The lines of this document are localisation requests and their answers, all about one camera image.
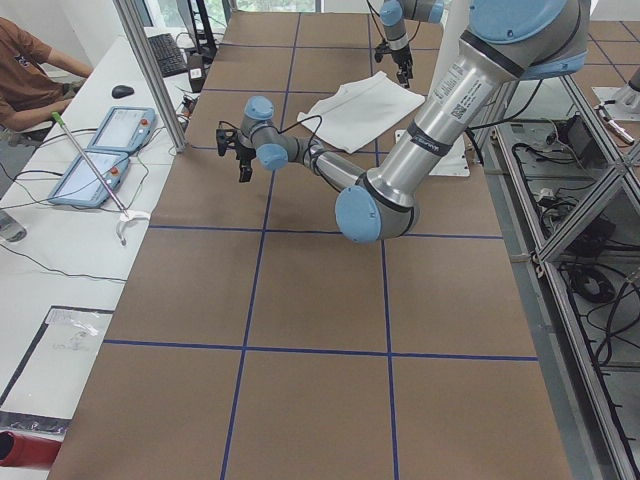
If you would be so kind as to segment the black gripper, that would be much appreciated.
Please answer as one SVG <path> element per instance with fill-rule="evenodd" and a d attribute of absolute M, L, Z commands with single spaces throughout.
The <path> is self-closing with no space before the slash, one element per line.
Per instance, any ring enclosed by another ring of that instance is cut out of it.
<path fill-rule="evenodd" d="M 391 56 L 398 67 L 396 73 L 398 83 L 406 89 L 409 89 L 411 87 L 411 81 L 413 80 L 413 58 L 411 49 L 409 47 L 403 47 L 399 50 L 392 50 Z"/>
<path fill-rule="evenodd" d="M 253 173 L 252 161 L 256 158 L 256 151 L 241 143 L 236 143 L 235 151 L 236 159 L 239 161 L 239 182 L 250 182 Z"/>

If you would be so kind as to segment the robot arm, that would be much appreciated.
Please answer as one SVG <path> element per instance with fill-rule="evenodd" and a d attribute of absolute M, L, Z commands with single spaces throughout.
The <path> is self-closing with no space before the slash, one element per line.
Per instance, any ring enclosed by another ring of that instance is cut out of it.
<path fill-rule="evenodd" d="M 445 10 L 445 2 L 441 0 L 390 0 L 383 1 L 376 9 L 370 1 L 367 7 L 375 21 L 381 41 L 375 47 L 374 60 L 380 63 L 386 55 L 390 55 L 397 67 L 396 78 L 404 87 L 410 87 L 413 79 L 413 58 L 410 44 L 413 36 L 407 33 L 407 20 L 418 23 L 415 34 L 423 23 L 439 23 Z"/>
<path fill-rule="evenodd" d="M 588 1 L 471 2 L 458 57 L 379 167 L 363 170 L 314 138 L 279 132 L 273 105 L 263 96 L 250 98 L 240 126 L 218 130 L 217 140 L 234 146 L 244 181 L 253 159 L 267 170 L 298 163 L 321 177 L 339 192 L 336 222 L 350 240 L 402 236 L 419 218 L 416 190 L 497 88 L 582 68 L 590 8 Z"/>

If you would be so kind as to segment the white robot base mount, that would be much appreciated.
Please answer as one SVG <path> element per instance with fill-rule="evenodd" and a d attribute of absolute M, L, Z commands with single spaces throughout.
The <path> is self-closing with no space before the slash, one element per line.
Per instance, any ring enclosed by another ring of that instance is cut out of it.
<path fill-rule="evenodd" d="M 403 185 L 420 182 L 426 173 L 431 176 L 468 177 L 470 169 L 466 159 L 464 142 L 459 137 L 444 157 L 434 155 L 418 144 L 405 129 L 394 131 L 396 145 L 382 169 L 393 171 L 393 176 Z"/>

